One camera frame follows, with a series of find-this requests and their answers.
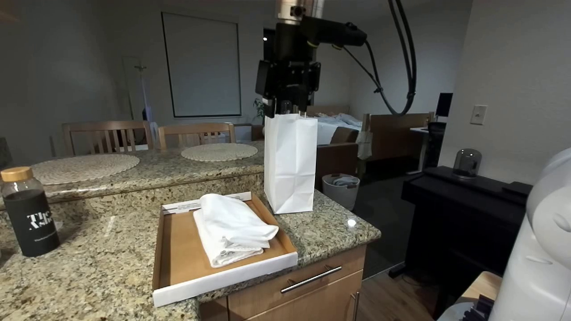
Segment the white napkin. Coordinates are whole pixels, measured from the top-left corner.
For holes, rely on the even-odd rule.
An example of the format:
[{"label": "white napkin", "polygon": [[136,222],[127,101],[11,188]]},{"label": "white napkin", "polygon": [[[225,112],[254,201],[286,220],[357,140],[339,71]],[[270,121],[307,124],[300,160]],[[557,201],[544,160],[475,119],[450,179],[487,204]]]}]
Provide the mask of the white napkin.
[{"label": "white napkin", "polygon": [[213,267],[261,254],[279,226],[266,224],[243,199],[204,194],[195,220]]}]

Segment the wooden floor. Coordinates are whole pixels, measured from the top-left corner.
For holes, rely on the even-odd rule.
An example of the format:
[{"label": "wooden floor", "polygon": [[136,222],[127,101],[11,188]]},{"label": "wooden floor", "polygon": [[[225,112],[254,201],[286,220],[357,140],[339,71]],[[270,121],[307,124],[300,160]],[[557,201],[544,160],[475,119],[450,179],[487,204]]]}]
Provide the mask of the wooden floor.
[{"label": "wooden floor", "polygon": [[362,281],[357,321],[432,321],[436,297],[436,285],[377,272]]}]

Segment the wooden chair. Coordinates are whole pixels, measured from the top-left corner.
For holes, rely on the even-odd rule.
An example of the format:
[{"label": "wooden chair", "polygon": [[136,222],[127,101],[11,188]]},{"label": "wooden chair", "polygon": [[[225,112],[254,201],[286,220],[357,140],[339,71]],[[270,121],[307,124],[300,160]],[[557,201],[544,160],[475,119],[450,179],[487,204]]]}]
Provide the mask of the wooden chair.
[{"label": "wooden chair", "polygon": [[195,142],[198,144],[216,142],[220,138],[234,142],[234,124],[229,121],[221,121],[221,122],[179,122],[179,124],[159,126],[161,151],[168,149],[168,137],[173,137],[173,135],[177,135],[179,138],[179,147],[189,142],[189,137],[195,137]]},{"label": "wooden chair", "polygon": [[64,138],[68,154],[84,153],[122,153],[136,151],[138,146],[146,144],[154,147],[154,138],[146,121],[88,121],[64,122]]}]

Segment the white paper bag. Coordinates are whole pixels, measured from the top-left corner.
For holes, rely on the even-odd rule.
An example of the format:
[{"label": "white paper bag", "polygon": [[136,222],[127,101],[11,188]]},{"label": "white paper bag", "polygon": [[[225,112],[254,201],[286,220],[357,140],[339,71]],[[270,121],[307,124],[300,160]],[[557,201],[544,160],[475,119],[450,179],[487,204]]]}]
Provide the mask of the white paper bag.
[{"label": "white paper bag", "polygon": [[264,192],[275,213],[314,206],[318,119],[300,113],[266,117]]}]

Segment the whiteboard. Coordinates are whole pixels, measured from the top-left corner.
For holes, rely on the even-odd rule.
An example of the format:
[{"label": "whiteboard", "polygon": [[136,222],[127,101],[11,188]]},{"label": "whiteboard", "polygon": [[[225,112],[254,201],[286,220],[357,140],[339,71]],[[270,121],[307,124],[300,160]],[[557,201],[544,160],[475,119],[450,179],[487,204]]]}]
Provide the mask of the whiteboard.
[{"label": "whiteboard", "polygon": [[173,115],[239,115],[238,24],[163,14]]}]

